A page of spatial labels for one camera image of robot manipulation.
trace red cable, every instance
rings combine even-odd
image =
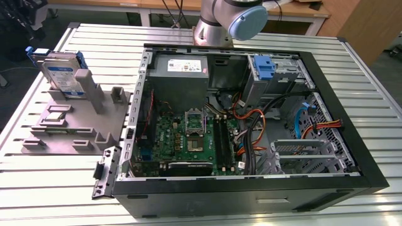
[[[150,110],[148,110],[146,126],[144,126],[143,133],[140,134],[140,137],[139,137],[138,139],[142,139],[142,137],[143,137],[143,135],[144,135],[144,133],[146,133],[146,130],[147,130],[148,120],[150,120],[150,117],[151,117],[152,105],[154,105],[154,91],[151,91],[151,106],[150,106]]]

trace blue drive bracket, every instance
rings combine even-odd
[[[254,56],[254,66],[259,80],[268,81],[275,74],[275,64],[268,56]]]

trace black plastic clip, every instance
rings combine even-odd
[[[315,134],[318,134],[317,122],[313,123],[313,132],[314,132]]]

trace label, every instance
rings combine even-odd
[[[56,83],[60,91],[72,96],[84,94],[80,83],[73,78],[73,69],[69,67],[48,67],[52,81]]]
[[[238,164],[238,168],[244,169],[246,168],[246,163],[240,161],[239,164]]]
[[[202,72],[200,60],[170,60],[168,72]]]
[[[242,107],[244,107],[244,105],[246,105],[246,103],[244,103],[242,100],[238,101],[238,104],[239,104]]]
[[[134,3],[120,3],[120,6],[134,6],[134,7],[138,7],[138,4],[134,4]]]

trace metal bracket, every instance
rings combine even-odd
[[[93,178],[96,179],[96,182],[93,186],[92,200],[114,198],[112,190],[120,154],[122,148],[119,146],[110,147],[103,152],[101,161],[96,163],[93,171]]]

